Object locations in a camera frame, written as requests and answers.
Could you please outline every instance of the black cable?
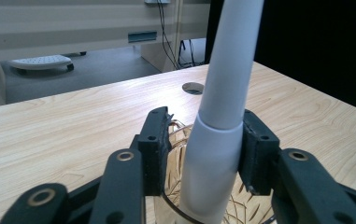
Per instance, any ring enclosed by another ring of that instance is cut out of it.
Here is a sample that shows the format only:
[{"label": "black cable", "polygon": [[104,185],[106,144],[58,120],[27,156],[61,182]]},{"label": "black cable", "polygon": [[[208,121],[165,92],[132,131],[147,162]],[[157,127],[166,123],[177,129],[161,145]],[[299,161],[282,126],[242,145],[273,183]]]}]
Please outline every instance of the black cable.
[{"label": "black cable", "polygon": [[171,202],[171,200],[169,200],[168,196],[165,194],[164,189],[161,192],[161,196],[163,197],[164,201],[169,205],[169,207],[172,208],[172,210],[174,210],[174,212],[176,212],[179,216],[184,217],[186,221],[189,221],[190,223],[194,224],[202,224],[202,222],[195,220],[194,218],[186,215],[184,212],[178,209],[178,207],[175,206],[174,203]]},{"label": "black cable", "polygon": [[[165,54],[166,54],[166,56],[168,57],[169,61],[171,61],[171,63],[174,65],[175,69],[178,70],[178,63],[177,63],[177,60],[176,60],[174,51],[172,50],[171,45],[169,44],[169,41],[168,41],[168,37],[167,37],[166,34],[165,34],[164,7],[163,7],[163,4],[161,3],[160,0],[157,0],[157,5],[158,5],[159,13],[160,13],[161,28],[162,28],[162,30],[163,30],[163,49],[164,49]],[[165,48],[165,44],[164,44],[164,41],[165,41],[165,40],[166,40],[166,43],[168,44],[168,47],[169,47],[169,49],[170,49],[170,51],[171,51],[173,60],[172,60],[172,58],[169,56],[169,53],[168,53],[168,51],[167,51],[166,48]]]},{"label": "black cable", "polygon": [[186,50],[186,48],[184,47],[184,40],[181,40],[181,41],[180,41],[180,47],[179,47],[179,49],[178,49],[178,68],[179,68],[179,69],[183,67],[183,65],[182,65],[181,62],[180,62],[180,59],[183,60],[185,63],[187,63],[187,61],[184,60],[184,58],[181,58],[181,46],[182,46],[182,45],[183,45],[183,49]]},{"label": "black cable", "polygon": [[180,66],[181,66],[180,68],[195,67],[195,66],[199,66],[199,65],[203,65],[203,64],[205,64],[204,61],[202,61],[200,63],[194,63],[194,64],[192,64],[192,63],[182,63],[182,64],[180,64]]},{"label": "black cable", "polygon": [[179,69],[187,68],[187,66],[186,66],[187,64],[191,64],[191,63],[188,63],[184,58],[181,57],[181,44],[180,44],[180,48],[179,48],[179,51],[178,51],[178,68]]},{"label": "black cable", "polygon": [[[190,44],[190,52],[191,54],[194,52],[194,46],[192,45],[192,41],[189,40],[189,44]],[[194,61],[194,55],[192,54],[192,64],[195,64],[195,61]]]}]

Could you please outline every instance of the wire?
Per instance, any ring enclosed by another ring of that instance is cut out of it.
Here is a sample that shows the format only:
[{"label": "wire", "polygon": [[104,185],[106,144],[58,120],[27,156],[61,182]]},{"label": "wire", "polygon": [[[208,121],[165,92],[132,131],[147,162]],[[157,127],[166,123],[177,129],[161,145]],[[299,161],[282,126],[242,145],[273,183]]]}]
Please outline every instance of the wire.
[{"label": "wire", "polygon": [[[171,45],[169,44],[169,41],[168,41],[168,37],[166,37],[166,34],[165,34],[164,7],[160,0],[157,0],[157,5],[158,5],[159,13],[160,13],[161,28],[163,30],[163,49],[164,49],[165,54],[168,57],[169,61],[171,61],[171,63],[174,65],[175,69],[178,70],[178,63],[177,63],[174,51],[172,50]],[[164,44],[165,40],[166,40],[166,43],[168,44],[169,50],[171,51],[173,59],[170,57],[168,51],[165,48],[165,44]]]},{"label": "wire", "polygon": [[192,43],[191,40],[189,40],[189,44],[190,44],[190,51],[191,51],[191,58],[192,58],[192,61],[190,63],[188,63],[183,57],[181,57],[181,51],[179,52],[179,56],[178,56],[178,66],[180,69],[182,68],[189,68],[189,67],[195,67],[195,66],[198,66],[198,65],[203,65],[205,64],[205,60],[201,61],[200,63],[197,63],[195,60],[194,60],[194,45]]},{"label": "wire", "polygon": [[[192,44],[192,41],[189,40],[190,43],[190,50],[191,50],[191,56],[192,56],[192,62],[188,63],[186,60],[184,60],[183,58],[181,58],[181,52],[179,51],[178,53],[178,61],[175,57],[174,51],[171,48],[171,45],[169,43],[168,37],[166,36],[165,33],[165,17],[164,17],[164,7],[163,7],[163,3],[161,3],[161,0],[157,0],[157,5],[158,5],[158,10],[160,13],[160,22],[161,22],[161,28],[163,30],[163,49],[164,52],[166,54],[166,56],[168,57],[169,61],[172,63],[172,65],[174,65],[175,69],[179,70],[181,68],[188,68],[188,67],[194,67],[194,66],[198,66],[198,65],[202,65],[205,64],[205,61],[202,61],[200,63],[196,63],[194,60],[194,46]],[[165,40],[166,40],[166,44],[170,50],[170,53],[172,54],[172,57],[169,55],[167,48],[165,47]]]}]

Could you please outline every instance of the white cylindrical object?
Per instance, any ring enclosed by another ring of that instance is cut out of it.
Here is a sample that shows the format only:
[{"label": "white cylindrical object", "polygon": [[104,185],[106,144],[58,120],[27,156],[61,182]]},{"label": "white cylindrical object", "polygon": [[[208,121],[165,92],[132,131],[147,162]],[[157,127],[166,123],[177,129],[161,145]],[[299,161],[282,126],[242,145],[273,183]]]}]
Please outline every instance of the white cylindrical object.
[{"label": "white cylindrical object", "polygon": [[263,0],[226,0],[200,109],[187,145],[180,209],[221,223],[235,182]]},{"label": "white cylindrical object", "polygon": [[235,182],[242,133],[242,122],[232,130],[217,130],[197,117],[183,166],[180,210],[203,223],[221,223]]},{"label": "white cylindrical object", "polygon": [[243,119],[263,0],[226,0],[199,114],[208,126],[234,128]]}]

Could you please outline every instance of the floor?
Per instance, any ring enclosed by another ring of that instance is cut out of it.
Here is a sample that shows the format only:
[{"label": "floor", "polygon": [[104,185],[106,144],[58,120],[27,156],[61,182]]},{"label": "floor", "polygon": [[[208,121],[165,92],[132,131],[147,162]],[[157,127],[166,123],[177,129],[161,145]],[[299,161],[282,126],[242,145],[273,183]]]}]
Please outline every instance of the floor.
[{"label": "floor", "polygon": [[[205,57],[205,39],[185,40],[186,50],[181,49],[180,63],[192,66],[192,57],[200,64]],[[7,104],[51,96],[69,91],[78,91],[128,79],[160,74],[160,71],[140,56],[140,46],[119,49],[89,51],[65,55],[75,69],[67,72],[66,67],[43,71],[28,71],[22,75],[2,62],[6,73]]]}]

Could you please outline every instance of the wood grain surface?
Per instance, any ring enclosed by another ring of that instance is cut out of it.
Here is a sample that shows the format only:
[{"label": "wood grain surface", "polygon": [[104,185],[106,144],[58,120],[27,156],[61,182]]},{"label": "wood grain surface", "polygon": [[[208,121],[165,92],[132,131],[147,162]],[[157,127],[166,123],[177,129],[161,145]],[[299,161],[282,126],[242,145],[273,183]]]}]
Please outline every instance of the wood grain surface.
[{"label": "wood grain surface", "polygon": [[[104,172],[108,156],[129,147],[151,109],[163,105],[193,123],[207,66],[0,106],[0,218],[26,190],[47,182],[75,189]],[[356,107],[255,63],[247,109],[282,148],[313,153],[336,181],[356,189]]]}]

